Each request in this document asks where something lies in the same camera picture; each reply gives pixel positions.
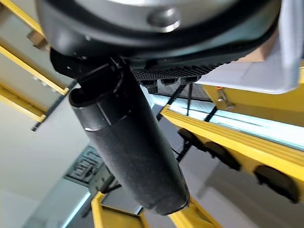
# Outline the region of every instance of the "black cylindrical tube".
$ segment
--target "black cylindrical tube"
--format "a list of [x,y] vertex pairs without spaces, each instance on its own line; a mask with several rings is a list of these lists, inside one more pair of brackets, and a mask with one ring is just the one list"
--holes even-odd
[[187,206],[184,177],[133,75],[121,75],[107,90],[95,97],[81,89],[70,94],[92,145],[122,187],[146,209],[167,215]]

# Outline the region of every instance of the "black vent grille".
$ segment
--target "black vent grille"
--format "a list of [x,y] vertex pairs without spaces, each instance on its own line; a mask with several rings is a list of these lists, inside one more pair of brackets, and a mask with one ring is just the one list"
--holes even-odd
[[133,73],[137,81],[157,80],[180,77],[201,77],[214,70],[222,64],[212,64],[208,66],[184,66],[165,70],[134,70]]

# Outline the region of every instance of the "fluorescent light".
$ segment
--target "fluorescent light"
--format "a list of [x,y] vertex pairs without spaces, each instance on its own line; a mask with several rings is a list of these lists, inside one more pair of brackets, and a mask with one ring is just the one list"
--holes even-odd
[[77,204],[77,206],[75,207],[75,209],[73,210],[73,212],[70,214],[70,216],[67,218],[67,220],[65,221],[65,223],[62,225],[62,228],[66,228],[68,226],[68,224],[72,221],[72,219],[74,218],[74,216],[77,214],[77,212],[81,209],[81,207],[84,205],[84,203],[87,201],[87,199],[91,196],[91,193],[88,192],[83,198],[82,200]]

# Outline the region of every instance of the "black plastic housing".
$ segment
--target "black plastic housing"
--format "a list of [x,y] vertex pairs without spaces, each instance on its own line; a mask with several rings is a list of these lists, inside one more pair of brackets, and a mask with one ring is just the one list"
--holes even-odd
[[132,73],[108,85],[98,95],[74,89],[69,97],[92,145],[145,209],[167,215],[187,206],[184,177]]
[[254,174],[259,184],[266,184],[276,193],[285,196],[292,203],[300,200],[300,191],[296,182],[285,173],[266,165],[259,165]]
[[239,0],[196,26],[157,33],[111,24],[74,0],[36,1],[44,34],[56,51],[75,57],[124,58],[150,92],[157,91],[157,80],[165,85],[178,78],[181,84],[193,83],[246,56],[273,34],[281,7],[281,0]]

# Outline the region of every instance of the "white surface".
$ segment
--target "white surface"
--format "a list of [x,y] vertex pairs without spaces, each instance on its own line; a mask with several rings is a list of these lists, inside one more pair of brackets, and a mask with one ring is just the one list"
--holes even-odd
[[0,227],[21,228],[34,212],[39,201],[0,190]]
[[70,213],[70,215],[67,217],[67,219],[63,223],[62,228],[66,228],[70,224],[70,222],[72,221],[74,216],[79,212],[79,210],[83,207],[84,203],[90,198],[90,196],[91,196],[91,193],[87,190],[84,197],[78,202],[76,207],[74,207],[72,213]]
[[35,0],[11,0],[11,1],[14,2],[17,6],[19,6],[28,15],[30,15],[33,19],[38,21]]
[[41,222],[55,222],[62,226],[87,192],[88,188],[82,185],[60,179],[27,221],[25,228]]
[[154,105],[154,96],[149,94],[148,89],[146,87],[144,87],[142,85],[140,87],[141,87],[142,92],[143,92],[144,96],[146,97],[150,107],[152,108]]
[[279,41],[264,62],[230,63],[218,67],[197,82],[268,94],[282,94],[297,87],[303,54],[304,2],[283,0]]
[[0,103],[1,188],[42,200],[89,144],[67,99],[37,132],[29,117]]

